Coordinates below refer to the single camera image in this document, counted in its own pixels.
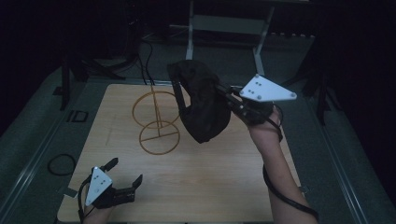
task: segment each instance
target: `cable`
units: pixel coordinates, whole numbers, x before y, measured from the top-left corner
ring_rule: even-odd
[[[112,64],[112,65],[103,65],[101,63],[99,63],[99,64],[101,66],[103,66],[105,69],[108,69],[109,71],[111,71],[112,73],[119,74],[119,73],[124,72],[124,71],[130,69],[131,67],[133,67],[136,64],[137,59],[138,59],[138,55],[131,54],[130,56],[128,56],[125,59],[125,61],[123,61],[121,63],[116,63],[116,64]],[[101,75],[100,71],[91,67],[89,64],[84,63],[84,62],[83,62],[83,64],[86,67],[86,69],[90,75],[95,75],[95,76]]]
[[[81,223],[83,223],[84,222],[84,218],[86,217],[86,216],[84,216],[84,209],[82,208],[82,203],[81,203],[81,194],[82,194],[82,191],[84,190],[84,187],[88,184],[88,183],[90,183],[90,181],[91,181],[91,177],[92,177],[92,175],[89,175],[88,176],[88,178],[86,178],[83,182],[82,182],[82,184],[81,184],[81,186],[79,187],[79,190],[78,190],[78,217],[79,217],[79,221],[81,222]]]
[[[151,58],[153,47],[148,41],[142,40],[142,42],[149,45],[150,52],[148,54],[148,58],[146,59],[146,65],[143,65],[143,61],[142,61],[142,58],[140,57],[140,55],[137,56],[137,59],[138,59],[138,61],[140,63],[141,75],[142,75],[143,81],[147,85],[147,81],[146,81],[146,78],[145,78],[145,72],[146,72],[146,76],[148,77],[150,85],[155,86],[154,79],[152,78],[151,74],[149,73],[149,59]]]
[[[93,207],[93,208],[87,213],[87,215],[85,215],[85,217],[89,216],[90,213],[93,211],[93,209],[95,209],[95,207]]]
[[[296,208],[296,209],[298,209],[298,210],[300,210],[302,212],[305,212],[305,213],[308,213],[308,214],[314,216],[317,221],[319,220],[319,214],[318,214],[317,211],[315,211],[314,209],[309,208],[309,207],[307,207],[305,205],[297,203],[297,202],[295,202],[294,200],[292,200],[290,198],[287,198],[285,195],[280,193],[274,187],[274,185],[272,184],[272,182],[270,180],[270,177],[267,174],[267,171],[265,169],[265,165],[262,167],[262,175],[264,177],[264,182],[267,185],[268,189],[271,190],[278,199],[282,200],[284,203],[287,203],[288,205],[290,205],[290,206],[292,206],[292,207],[294,207],[294,208]]]
[[[281,124],[282,124],[282,122],[283,122],[284,116],[283,116],[283,111],[282,111],[282,109],[280,108],[280,106],[279,106],[279,105],[276,105],[276,104],[273,104],[273,105],[274,105],[274,107],[276,108],[276,110],[277,110],[278,113],[279,113],[279,124],[274,123],[274,121],[271,120],[271,119],[269,119],[269,118],[266,118],[265,120],[268,121],[270,124],[272,124],[272,125],[277,129],[278,136],[279,136],[279,142],[280,142],[280,141],[282,141],[282,138],[283,138],[282,132],[281,132],[281,130],[280,130],[280,126],[281,126]],[[283,195],[282,193],[280,193],[280,192],[274,187],[273,183],[272,183],[271,180],[270,180],[270,177],[269,177],[268,174],[267,174],[267,171],[266,171],[266,169],[265,169],[265,165],[262,167],[262,175],[263,175],[263,177],[264,177],[264,182],[265,182],[265,184],[267,185],[268,189],[271,190],[271,191],[275,194],[275,196],[276,196],[278,199],[280,199],[280,200],[283,201],[284,203],[287,203],[287,204],[289,204],[290,206],[292,206],[292,207],[294,207],[294,208],[296,208],[296,209],[298,209],[298,210],[300,210],[300,211],[306,212],[306,213],[308,213],[308,214],[314,216],[315,219],[318,221],[319,215],[318,215],[318,212],[317,212],[317,211],[315,211],[315,210],[313,210],[312,208],[309,208],[309,207],[307,207],[307,206],[305,206],[305,205],[302,205],[302,204],[300,204],[300,203],[297,203],[297,202],[295,202],[295,201],[292,200],[292,199],[287,198],[285,195]]]
[[[51,165],[52,163],[56,160],[59,159],[61,157],[67,157],[69,158],[72,162],[73,162],[73,170],[71,172],[68,173],[56,173],[52,170]],[[47,170],[52,174],[52,175],[58,175],[58,176],[65,176],[65,175],[72,175],[74,173],[74,170],[76,169],[76,160],[73,158],[73,156],[69,155],[69,154],[59,154],[57,156],[55,156],[54,158],[50,159],[49,162],[47,163]]]

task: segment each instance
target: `forearm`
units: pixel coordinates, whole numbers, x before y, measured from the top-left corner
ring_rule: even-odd
[[[262,154],[265,169],[275,189],[293,201],[308,206],[306,199],[297,187],[290,168],[281,150],[275,133],[265,130],[251,130],[250,134]],[[284,203],[270,191],[271,208],[276,223],[317,223],[310,214]]]
[[[85,209],[85,218],[83,224],[106,224],[115,207],[105,209],[93,209],[89,214],[89,209]]]

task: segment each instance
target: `dark background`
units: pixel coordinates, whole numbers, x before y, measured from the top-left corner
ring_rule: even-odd
[[[87,52],[111,56],[98,23],[100,2],[0,2],[0,134],[47,75],[61,65],[70,43],[78,46],[88,42],[90,45],[84,45]],[[136,4],[134,12],[141,16],[139,20],[164,37],[167,24],[188,23],[188,1],[129,2]],[[321,2],[333,10],[334,1]],[[345,1],[345,5],[346,9],[329,14],[325,28],[317,33],[311,63],[329,75],[330,86],[395,203],[396,1]],[[318,13],[313,7],[307,11]],[[276,18],[286,15],[276,14]],[[317,22],[312,20],[306,26]],[[274,22],[270,29],[282,31],[287,24]]]

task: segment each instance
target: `wooden table surface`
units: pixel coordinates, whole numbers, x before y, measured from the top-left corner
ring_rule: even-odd
[[[155,86],[155,91],[172,87]],[[180,119],[177,147],[164,155],[151,155],[139,145],[143,129],[132,116],[136,100],[150,92],[149,86],[113,84],[104,99],[78,165],[69,184],[78,190],[93,166],[105,165],[113,158],[119,164],[107,174],[116,189],[129,188],[143,174],[135,202],[119,205],[111,215],[114,222],[242,222],[270,221],[271,208],[262,178],[262,158],[252,143],[245,124],[232,115],[228,127],[207,143],[198,144],[185,130]],[[170,94],[157,93],[163,120],[177,117],[177,104]],[[141,123],[155,121],[152,97],[136,106]],[[161,132],[172,132],[168,126]],[[143,135],[157,130],[145,130]],[[162,152],[177,140],[176,134],[147,141],[149,150]],[[299,185],[286,138],[281,142],[293,176]],[[64,196],[58,212],[63,222],[78,221],[78,201]]]

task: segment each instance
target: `black cloth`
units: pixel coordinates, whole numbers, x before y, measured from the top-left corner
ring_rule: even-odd
[[[189,134],[198,142],[208,142],[228,125],[231,109],[223,96],[217,93],[219,78],[204,63],[184,60],[168,64],[181,121]],[[181,86],[191,98],[185,106]]]

